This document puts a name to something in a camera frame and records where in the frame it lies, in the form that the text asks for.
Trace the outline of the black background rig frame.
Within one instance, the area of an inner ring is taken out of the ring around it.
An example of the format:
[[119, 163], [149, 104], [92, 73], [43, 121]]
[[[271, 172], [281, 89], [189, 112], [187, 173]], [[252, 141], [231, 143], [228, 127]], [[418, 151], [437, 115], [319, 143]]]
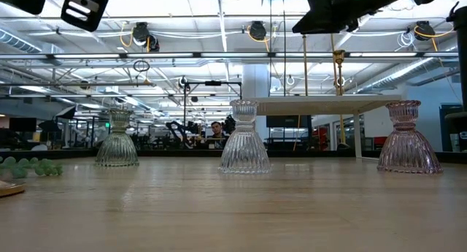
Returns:
[[[228, 81], [218, 81], [218, 80], [209, 80], [205, 82], [189, 82], [185, 78], [180, 80], [180, 85], [183, 89], [183, 124], [177, 129], [181, 134], [180, 146], [183, 149], [208, 149], [206, 141], [206, 133], [202, 130], [202, 125], [194, 123], [192, 121], [187, 121], [187, 113], [192, 111], [199, 113], [206, 113], [208, 110], [217, 110], [221, 111], [223, 108], [231, 109], [229, 105], [204, 105], [199, 104], [198, 99], [200, 97], [231, 97], [237, 96], [238, 98], [242, 97], [242, 84], [240, 82], [228, 82]], [[233, 90], [233, 93], [211, 93], [209, 95], [202, 95], [199, 93], [193, 93], [199, 85], [204, 86], [222, 86], [227, 85]], [[227, 115], [225, 122], [221, 123], [224, 133], [229, 137], [230, 133], [235, 129], [235, 120], [231, 115]]]

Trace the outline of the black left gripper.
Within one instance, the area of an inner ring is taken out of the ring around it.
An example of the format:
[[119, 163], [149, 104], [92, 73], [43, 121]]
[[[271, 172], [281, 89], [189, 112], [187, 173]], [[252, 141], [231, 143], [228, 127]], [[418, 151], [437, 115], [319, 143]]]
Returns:
[[101, 21], [109, 0], [64, 0], [61, 19], [65, 22], [94, 32]]

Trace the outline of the black desk screen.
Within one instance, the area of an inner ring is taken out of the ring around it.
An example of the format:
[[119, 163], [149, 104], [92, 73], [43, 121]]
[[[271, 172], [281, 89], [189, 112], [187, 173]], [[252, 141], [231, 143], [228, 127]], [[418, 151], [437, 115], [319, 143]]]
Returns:
[[37, 126], [36, 118], [10, 118], [9, 129], [19, 132], [35, 132]]

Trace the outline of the potted green succulent plant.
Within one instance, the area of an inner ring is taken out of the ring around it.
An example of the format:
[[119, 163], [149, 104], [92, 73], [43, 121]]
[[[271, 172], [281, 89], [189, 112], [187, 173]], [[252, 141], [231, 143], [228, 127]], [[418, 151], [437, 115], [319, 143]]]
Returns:
[[12, 179], [24, 179], [30, 172], [37, 176], [60, 176], [63, 174], [61, 164], [50, 159], [19, 159], [9, 156], [0, 159], [0, 178], [10, 177]]

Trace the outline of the black wall monitor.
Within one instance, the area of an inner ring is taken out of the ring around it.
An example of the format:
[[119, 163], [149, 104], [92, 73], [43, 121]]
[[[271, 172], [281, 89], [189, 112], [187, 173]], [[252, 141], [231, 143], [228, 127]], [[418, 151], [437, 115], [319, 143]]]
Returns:
[[312, 123], [311, 115], [268, 115], [268, 128], [307, 128]]

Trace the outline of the black aluminium table frame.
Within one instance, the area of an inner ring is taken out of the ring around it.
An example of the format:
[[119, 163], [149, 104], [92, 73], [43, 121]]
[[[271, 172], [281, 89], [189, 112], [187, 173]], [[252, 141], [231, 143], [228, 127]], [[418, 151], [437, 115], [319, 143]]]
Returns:
[[[96, 157], [98, 151], [87, 150], [14, 150], [0, 151], [0, 157], [14, 157], [16, 159], [30, 159], [37, 157], [39, 159], [75, 159]], [[221, 157], [221, 150], [138, 150], [139, 157]], [[270, 158], [347, 158], [355, 157], [355, 151], [288, 151], [272, 150], [268, 152]], [[467, 153], [456, 152], [437, 152], [436, 157], [440, 162], [451, 164], [467, 164]]]

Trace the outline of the white perforated metal shelf riser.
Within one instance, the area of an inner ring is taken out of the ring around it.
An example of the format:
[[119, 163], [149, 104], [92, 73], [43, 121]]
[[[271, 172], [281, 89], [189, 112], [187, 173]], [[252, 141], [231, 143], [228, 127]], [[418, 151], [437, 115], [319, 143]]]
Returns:
[[272, 96], [257, 98], [257, 116], [267, 115], [352, 115], [355, 124], [355, 155], [362, 158], [359, 115], [391, 102], [400, 95], [351, 94], [343, 96]]

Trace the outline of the pink ribbed glass candle holder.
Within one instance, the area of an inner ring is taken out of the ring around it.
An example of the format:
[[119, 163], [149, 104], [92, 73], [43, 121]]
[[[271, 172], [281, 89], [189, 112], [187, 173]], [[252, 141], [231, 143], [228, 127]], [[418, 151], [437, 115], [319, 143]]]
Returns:
[[416, 129], [419, 115], [418, 100], [386, 104], [393, 131], [389, 134], [381, 153], [377, 169], [380, 172], [410, 174], [441, 174], [443, 168], [429, 141]]

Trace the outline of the green ribbed glass candle holder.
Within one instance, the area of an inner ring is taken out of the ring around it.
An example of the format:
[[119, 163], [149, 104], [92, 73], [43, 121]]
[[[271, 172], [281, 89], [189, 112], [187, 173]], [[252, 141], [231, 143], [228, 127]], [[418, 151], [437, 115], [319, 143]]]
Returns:
[[95, 165], [100, 167], [139, 166], [134, 142], [126, 134], [132, 113], [132, 111], [120, 109], [109, 111], [111, 132], [99, 148]]

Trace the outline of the clear ribbed glass candle holder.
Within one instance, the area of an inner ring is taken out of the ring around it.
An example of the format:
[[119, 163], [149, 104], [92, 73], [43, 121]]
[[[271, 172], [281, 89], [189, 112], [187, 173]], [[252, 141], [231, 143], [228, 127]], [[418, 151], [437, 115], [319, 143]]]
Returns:
[[219, 170], [232, 174], [266, 174], [271, 164], [263, 140], [255, 130], [258, 102], [236, 99], [231, 101], [235, 130], [229, 136]]

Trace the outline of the person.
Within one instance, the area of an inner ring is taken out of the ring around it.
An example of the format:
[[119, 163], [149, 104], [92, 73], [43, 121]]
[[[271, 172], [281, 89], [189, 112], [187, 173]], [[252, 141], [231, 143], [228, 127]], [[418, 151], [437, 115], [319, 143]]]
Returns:
[[227, 141], [228, 136], [224, 133], [221, 123], [215, 121], [211, 124], [212, 135], [206, 138], [205, 143], [210, 150], [222, 150]]

